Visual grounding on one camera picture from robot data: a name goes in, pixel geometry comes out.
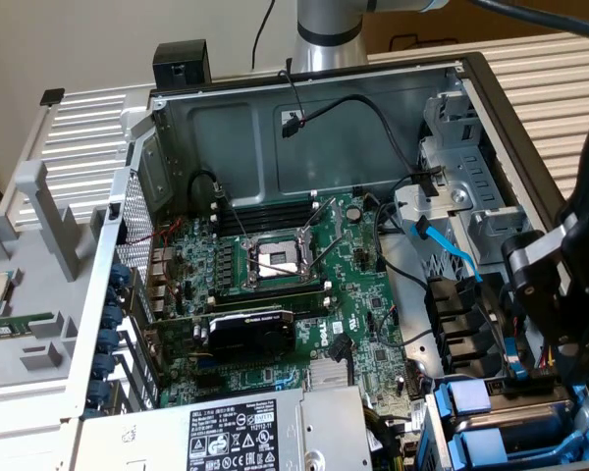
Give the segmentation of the silver disk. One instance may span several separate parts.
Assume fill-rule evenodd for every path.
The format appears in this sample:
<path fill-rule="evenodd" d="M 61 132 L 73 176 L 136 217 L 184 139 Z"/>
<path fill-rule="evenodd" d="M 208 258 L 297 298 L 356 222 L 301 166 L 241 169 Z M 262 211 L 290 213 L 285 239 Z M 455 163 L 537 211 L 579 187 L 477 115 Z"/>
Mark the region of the silver disk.
<path fill-rule="evenodd" d="M 578 431 L 575 400 L 554 378 L 448 381 L 434 396 L 446 445 L 455 434 L 497 428 L 506 451 L 516 452 L 559 445 Z"/>

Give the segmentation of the blue disk carrier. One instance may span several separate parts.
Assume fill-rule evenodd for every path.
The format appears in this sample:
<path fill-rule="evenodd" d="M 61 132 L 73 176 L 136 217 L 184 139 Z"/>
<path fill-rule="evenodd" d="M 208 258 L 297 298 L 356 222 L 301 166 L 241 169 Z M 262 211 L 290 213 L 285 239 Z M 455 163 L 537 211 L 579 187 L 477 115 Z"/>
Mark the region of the blue disk carrier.
<path fill-rule="evenodd" d="M 492 428 L 455 434 L 448 451 L 453 471 L 521 471 L 573 462 L 583 444 L 575 431 L 559 445 L 507 452 L 501 431 Z"/>

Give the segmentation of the silver metal drive cage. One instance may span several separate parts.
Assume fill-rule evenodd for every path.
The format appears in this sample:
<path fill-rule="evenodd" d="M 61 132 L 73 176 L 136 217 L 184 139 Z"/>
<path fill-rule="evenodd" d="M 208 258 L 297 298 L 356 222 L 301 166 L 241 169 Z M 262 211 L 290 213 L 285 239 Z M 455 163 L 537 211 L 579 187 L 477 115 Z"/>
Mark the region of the silver metal drive cage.
<path fill-rule="evenodd" d="M 532 230 L 535 219 L 513 190 L 514 168 L 495 126 L 463 91 L 428 98 L 423 120 L 429 133 L 418 163 L 443 168 L 432 178 L 439 195 L 426 197 L 418 184 L 396 190 L 402 233 L 384 240 L 385 254 L 420 278 L 503 271 L 502 244 Z"/>

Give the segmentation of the black plastic clip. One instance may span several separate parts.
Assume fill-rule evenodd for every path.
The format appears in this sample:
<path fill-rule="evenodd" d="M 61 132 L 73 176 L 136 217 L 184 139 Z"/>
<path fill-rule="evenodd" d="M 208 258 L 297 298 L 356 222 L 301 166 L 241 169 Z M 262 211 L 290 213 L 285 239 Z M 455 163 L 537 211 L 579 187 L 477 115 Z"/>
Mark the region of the black plastic clip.
<path fill-rule="evenodd" d="M 423 190 L 426 197 L 438 196 L 439 192 L 432 181 L 432 178 L 441 174 L 443 168 L 441 166 L 435 166 L 426 170 L 419 170 L 410 175 L 411 182 L 418 184 Z"/>

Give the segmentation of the white label tag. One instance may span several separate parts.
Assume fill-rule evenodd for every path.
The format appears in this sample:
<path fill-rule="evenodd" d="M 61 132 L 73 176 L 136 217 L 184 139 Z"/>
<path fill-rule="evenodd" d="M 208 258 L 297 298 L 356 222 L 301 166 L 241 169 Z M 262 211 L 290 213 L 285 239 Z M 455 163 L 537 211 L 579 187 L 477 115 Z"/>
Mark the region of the white label tag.
<path fill-rule="evenodd" d="M 417 432 L 421 429 L 426 412 L 427 405 L 424 398 L 413 400 L 410 403 L 410 422 L 413 432 Z"/>

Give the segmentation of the green motherboard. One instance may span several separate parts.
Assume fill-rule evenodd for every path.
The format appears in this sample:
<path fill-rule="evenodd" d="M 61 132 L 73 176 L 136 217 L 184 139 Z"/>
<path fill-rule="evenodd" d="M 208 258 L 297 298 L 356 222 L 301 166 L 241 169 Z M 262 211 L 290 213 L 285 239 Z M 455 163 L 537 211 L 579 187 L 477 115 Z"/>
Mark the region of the green motherboard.
<path fill-rule="evenodd" d="M 309 199 L 321 205 L 332 197 L 342 213 L 343 238 L 315 266 L 320 277 L 313 282 L 324 283 L 323 295 L 331 301 L 330 314 L 295 320 L 296 344 L 289 354 L 232 363 L 214 360 L 215 366 L 207 370 L 197 369 L 197 360 L 207 356 L 166 360 L 147 344 L 143 334 L 160 376 L 160 406 L 293 389 L 316 392 L 308 384 L 310 362 L 331 358 L 328 348 L 334 337 L 346 333 L 352 340 L 353 386 L 359 389 L 364 404 L 390 426 L 412 432 L 410 403 L 420 399 L 420 377 L 406 363 L 405 351 L 415 340 L 401 332 L 391 275 L 378 258 L 378 237 L 386 219 L 375 214 L 370 196 L 343 193 Z M 357 224 L 346 217 L 351 206 L 362 211 Z M 153 323 L 219 315 L 208 308 L 216 294 L 248 290 L 241 287 L 246 240 L 243 235 L 220 236 L 218 212 L 208 217 L 178 218 L 160 226 L 148 279 Z M 318 256 L 335 239 L 330 208 L 312 223 L 311 235 Z"/>

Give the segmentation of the black RAM slot white latch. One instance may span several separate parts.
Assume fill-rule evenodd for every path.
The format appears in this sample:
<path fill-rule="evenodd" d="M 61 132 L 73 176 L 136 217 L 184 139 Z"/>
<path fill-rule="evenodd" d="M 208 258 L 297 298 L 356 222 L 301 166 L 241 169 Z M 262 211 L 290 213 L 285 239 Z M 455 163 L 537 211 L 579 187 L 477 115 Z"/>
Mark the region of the black RAM slot white latch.
<path fill-rule="evenodd" d="M 234 206 L 232 202 L 227 200 L 226 198 L 218 198 L 215 201 L 212 201 L 209 204 L 209 209 L 213 211 L 221 210 L 236 210 L 241 212 L 248 212 L 248 211 L 286 211 L 286 210 L 293 210 L 293 211 L 303 211 L 303 212 L 310 212 L 316 210 L 320 207 L 320 203 L 318 201 L 314 201 L 312 199 L 303 199 L 303 200 L 292 200 L 292 201 L 278 201 L 278 202 L 270 202 L 270 203 L 260 203 L 260 204 L 253 204 L 253 205 L 245 205 L 245 206 Z"/>
<path fill-rule="evenodd" d="M 326 301 L 326 297 L 311 296 L 302 298 L 298 302 L 294 302 L 292 311 L 296 320 L 308 320 L 316 318 L 324 318 L 330 314 L 331 301 Z"/>
<path fill-rule="evenodd" d="M 302 226 L 313 214 L 310 203 L 266 205 L 231 209 L 217 213 L 221 225 L 235 225 L 239 218 L 245 226 Z"/>
<path fill-rule="evenodd" d="M 244 291 L 238 294 L 219 294 L 214 297 L 214 306 L 221 307 L 271 300 L 309 297 L 312 295 L 323 294 L 324 292 L 324 285 L 322 283 L 288 287 L 279 286 L 270 289 Z"/>

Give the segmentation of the thin metal locking lever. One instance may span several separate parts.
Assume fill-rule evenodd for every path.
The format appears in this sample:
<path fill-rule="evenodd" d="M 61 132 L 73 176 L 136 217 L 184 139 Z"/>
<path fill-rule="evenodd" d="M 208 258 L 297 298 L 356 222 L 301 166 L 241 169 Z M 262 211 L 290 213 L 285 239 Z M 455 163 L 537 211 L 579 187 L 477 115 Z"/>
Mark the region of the thin metal locking lever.
<path fill-rule="evenodd" d="M 270 265 L 261 262 L 253 262 L 252 265 L 256 269 L 258 277 L 262 279 L 299 275 L 299 269 L 296 263 Z"/>
<path fill-rule="evenodd" d="M 234 205 L 230 201 L 230 199 L 229 199 L 229 197 L 227 195 L 227 192 L 225 191 L 224 186 L 221 183 L 219 183 L 219 182 L 215 182 L 214 183 L 214 189 L 215 189 L 215 195 L 217 196 L 217 198 L 219 200 L 223 200 L 226 203 L 226 205 L 228 206 L 230 212 L 232 213 L 234 219 L 236 220 L 236 222 L 237 222 L 237 224 L 238 224 L 238 226 L 239 226 L 239 228 L 241 230 L 241 233 L 244 236 L 244 239 L 246 240 L 246 242 L 249 242 L 249 236 L 247 234 L 247 231 L 246 231 L 245 227 L 243 226 L 243 224 L 241 222 L 241 219 L 239 218 L 238 213 L 237 213 Z"/>

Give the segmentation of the silver CPU socket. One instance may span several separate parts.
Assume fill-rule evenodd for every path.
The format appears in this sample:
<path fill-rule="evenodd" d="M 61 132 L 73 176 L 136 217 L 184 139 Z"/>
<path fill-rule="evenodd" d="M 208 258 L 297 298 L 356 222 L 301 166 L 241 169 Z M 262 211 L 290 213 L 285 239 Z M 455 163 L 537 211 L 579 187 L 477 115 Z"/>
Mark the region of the silver CPU socket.
<path fill-rule="evenodd" d="M 299 249 L 295 242 L 295 230 L 292 233 L 257 235 L 242 245 L 245 250 L 245 271 L 241 287 L 248 290 L 274 288 L 279 285 L 309 284 L 319 279 L 318 269 L 313 267 L 307 277 L 281 276 L 269 279 L 258 277 L 253 262 L 270 265 L 296 263 L 299 265 Z"/>

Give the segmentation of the black graphics card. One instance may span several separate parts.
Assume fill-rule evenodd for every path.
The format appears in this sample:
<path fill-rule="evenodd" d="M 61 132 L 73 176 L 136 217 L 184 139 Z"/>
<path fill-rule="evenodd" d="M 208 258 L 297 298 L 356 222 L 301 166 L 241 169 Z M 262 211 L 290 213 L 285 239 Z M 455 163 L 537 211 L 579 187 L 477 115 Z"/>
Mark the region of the black graphics card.
<path fill-rule="evenodd" d="M 276 359 L 295 350 L 295 314 L 260 308 L 157 321 L 146 342 L 169 361 L 207 356 L 221 363 Z"/>

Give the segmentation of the open grey PC case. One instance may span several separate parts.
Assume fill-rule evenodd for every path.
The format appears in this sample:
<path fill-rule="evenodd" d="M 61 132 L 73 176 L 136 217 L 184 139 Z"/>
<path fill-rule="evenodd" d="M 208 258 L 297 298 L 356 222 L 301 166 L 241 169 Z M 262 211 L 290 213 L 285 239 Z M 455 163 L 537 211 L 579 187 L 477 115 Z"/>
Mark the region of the open grey PC case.
<path fill-rule="evenodd" d="M 234 206 L 303 200 L 348 193 L 370 196 L 386 223 L 379 233 L 378 258 L 390 272 L 403 335 L 415 343 L 406 363 L 420 377 L 424 398 L 444 373 L 425 305 L 428 280 L 399 267 L 383 242 L 398 236 L 394 194 L 413 184 L 423 170 L 418 145 L 429 131 L 425 102 L 439 93 L 463 91 L 477 100 L 509 153 L 513 190 L 522 198 L 530 231 L 546 233 L 569 199 L 550 177 L 519 119 L 485 61 L 478 56 L 356 68 L 299 75 L 285 69 L 269 78 L 156 90 L 143 130 L 130 143 L 130 159 L 115 178 L 96 251 L 99 279 L 90 285 L 76 354 L 79 370 L 71 383 L 77 396 L 77 424 L 61 467 L 74 471 L 78 441 L 88 419 L 162 408 L 161 381 L 143 331 L 154 320 L 149 300 L 149 267 L 163 223 L 214 211 L 214 183 L 221 183 Z M 131 269 L 122 290 L 120 343 L 109 400 L 86 404 L 92 360 L 101 327 L 111 267 Z M 525 380 L 557 368 L 560 348 L 549 345 L 515 299 L 503 261 L 501 272 L 468 276 L 491 287 L 504 314 L 504 370 L 491 378 Z M 390 426 L 360 395 L 372 471 L 416 471 L 421 429 Z"/>

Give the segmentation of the silver power supply unit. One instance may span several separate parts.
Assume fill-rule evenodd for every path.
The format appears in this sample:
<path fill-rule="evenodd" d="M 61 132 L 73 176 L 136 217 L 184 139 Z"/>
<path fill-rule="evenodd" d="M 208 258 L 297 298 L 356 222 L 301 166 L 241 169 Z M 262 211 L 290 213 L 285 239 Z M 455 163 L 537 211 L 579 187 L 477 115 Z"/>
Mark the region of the silver power supply unit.
<path fill-rule="evenodd" d="M 88 419 L 74 471 L 372 471 L 356 387 Z"/>

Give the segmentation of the black plastic block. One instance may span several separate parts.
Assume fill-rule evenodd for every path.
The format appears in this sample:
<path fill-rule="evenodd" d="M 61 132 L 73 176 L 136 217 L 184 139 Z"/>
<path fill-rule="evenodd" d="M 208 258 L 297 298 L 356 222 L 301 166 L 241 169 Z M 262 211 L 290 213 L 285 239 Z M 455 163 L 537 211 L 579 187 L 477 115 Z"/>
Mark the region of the black plastic block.
<path fill-rule="evenodd" d="M 206 40 L 160 43 L 153 55 L 152 71 L 159 90 L 211 83 Z"/>

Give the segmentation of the grey plastic parts rack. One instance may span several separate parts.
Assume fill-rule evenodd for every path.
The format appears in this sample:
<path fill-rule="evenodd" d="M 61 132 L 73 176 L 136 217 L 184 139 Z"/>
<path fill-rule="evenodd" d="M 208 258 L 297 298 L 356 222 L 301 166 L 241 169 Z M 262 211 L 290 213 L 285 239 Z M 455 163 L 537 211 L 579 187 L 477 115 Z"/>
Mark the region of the grey plastic parts rack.
<path fill-rule="evenodd" d="M 16 171 L 16 193 L 36 217 L 19 229 L 0 212 L 0 272 L 14 271 L 14 286 L 0 317 L 52 313 L 29 324 L 32 334 L 0 340 L 0 388 L 62 380 L 69 374 L 104 213 L 80 222 L 69 205 L 54 201 L 41 161 Z"/>

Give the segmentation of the green RAM stick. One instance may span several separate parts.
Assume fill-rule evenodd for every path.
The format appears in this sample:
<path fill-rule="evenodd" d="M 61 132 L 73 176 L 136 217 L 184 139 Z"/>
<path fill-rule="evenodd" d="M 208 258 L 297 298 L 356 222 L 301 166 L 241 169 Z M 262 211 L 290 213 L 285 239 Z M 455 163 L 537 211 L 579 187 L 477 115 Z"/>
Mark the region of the green RAM stick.
<path fill-rule="evenodd" d="M 21 317 L 0 317 L 0 340 L 14 339 L 32 334 L 31 322 L 51 320 L 52 313 L 42 313 Z"/>

